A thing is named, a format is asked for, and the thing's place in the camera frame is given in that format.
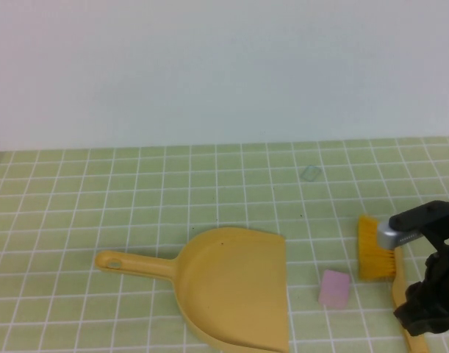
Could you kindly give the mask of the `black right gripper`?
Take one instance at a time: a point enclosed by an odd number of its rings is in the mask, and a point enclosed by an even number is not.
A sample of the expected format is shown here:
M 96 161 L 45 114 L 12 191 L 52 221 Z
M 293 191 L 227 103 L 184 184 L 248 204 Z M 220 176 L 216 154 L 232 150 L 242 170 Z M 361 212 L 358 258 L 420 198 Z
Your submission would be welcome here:
M 435 252 L 425 262 L 424 280 L 409 287 L 407 301 L 394 315 L 410 335 L 445 333 L 449 331 L 449 216 L 422 226 L 420 233 Z

